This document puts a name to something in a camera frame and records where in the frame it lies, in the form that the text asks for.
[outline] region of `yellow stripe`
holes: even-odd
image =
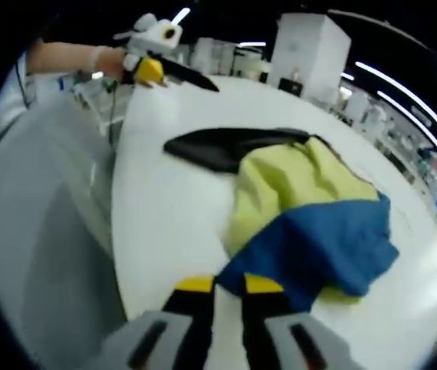
[[[327,303],[357,304],[361,297],[351,297],[335,287],[324,287],[316,299]]]
[[[163,76],[162,63],[159,60],[145,56],[140,60],[140,63],[137,66],[134,79],[143,82],[162,82]]]
[[[283,291],[283,287],[268,279],[252,274],[245,274],[246,292],[251,294],[258,293],[279,293]]]
[[[210,293],[213,288],[213,275],[204,275],[189,277],[182,280],[177,286],[176,290],[179,291],[201,291],[203,293]]]

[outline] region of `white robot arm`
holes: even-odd
[[[148,56],[148,52],[159,55],[171,53],[178,45],[182,27],[173,25],[168,19],[156,20],[148,13],[139,18],[127,43],[124,69],[133,80],[140,82],[163,81],[161,62]]]

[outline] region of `yellow cloth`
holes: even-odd
[[[253,150],[240,162],[226,240],[233,257],[280,213],[307,204],[378,200],[319,139]]]

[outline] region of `human hand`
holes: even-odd
[[[124,73],[124,49],[104,48],[95,61],[95,68],[104,76],[120,81]]]

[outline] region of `blue cloth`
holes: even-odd
[[[390,242],[389,199],[309,204],[283,212],[256,234],[217,277],[240,295],[244,273],[284,287],[293,308],[310,311],[326,285],[361,297],[398,256]]]

